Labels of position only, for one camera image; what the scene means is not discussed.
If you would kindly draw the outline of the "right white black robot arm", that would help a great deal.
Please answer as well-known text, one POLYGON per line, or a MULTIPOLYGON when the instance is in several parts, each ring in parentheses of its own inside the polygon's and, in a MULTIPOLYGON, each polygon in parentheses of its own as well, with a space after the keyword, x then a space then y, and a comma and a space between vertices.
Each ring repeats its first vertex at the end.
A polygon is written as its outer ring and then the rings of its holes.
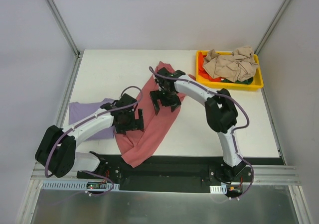
POLYGON ((242 107, 230 96, 227 89, 216 90, 200 84, 181 70, 169 72, 166 68, 155 71, 158 90, 150 92, 155 114, 161 107, 169 107, 174 112, 181 106, 179 94, 185 94, 205 108, 208 126, 217 133, 223 151, 223 166, 214 172, 216 180, 230 184, 242 176, 246 163, 239 151, 234 136, 237 127, 238 110, 242 107))

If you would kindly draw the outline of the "pink red t shirt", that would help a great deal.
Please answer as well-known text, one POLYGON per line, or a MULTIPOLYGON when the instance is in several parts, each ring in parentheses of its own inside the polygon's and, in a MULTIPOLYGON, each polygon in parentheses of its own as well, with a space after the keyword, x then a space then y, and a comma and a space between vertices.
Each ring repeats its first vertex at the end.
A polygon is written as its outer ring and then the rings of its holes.
POLYGON ((139 102, 138 108, 143 110, 144 130, 115 134, 122 159, 133 168, 142 164, 155 153, 181 110, 178 107, 172 112, 170 107, 161 107, 156 115, 150 92, 158 88, 153 76, 142 88, 143 99, 139 102))

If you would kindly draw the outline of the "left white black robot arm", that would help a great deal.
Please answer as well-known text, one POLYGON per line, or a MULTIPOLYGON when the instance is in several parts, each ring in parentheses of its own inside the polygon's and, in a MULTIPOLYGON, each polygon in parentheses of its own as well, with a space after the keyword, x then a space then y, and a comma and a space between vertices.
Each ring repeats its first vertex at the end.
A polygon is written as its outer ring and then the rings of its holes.
POLYGON ((71 171, 88 172, 93 178, 105 174, 105 162, 94 151, 78 152, 77 147, 96 133, 114 128, 118 134, 143 130, 143 111, 137 108, 139 100, 122 94, 119 100, 102 104, 87 117, 65 127, 50 126, 35 154, 44 166, 47 178, 61 178, 71 171))

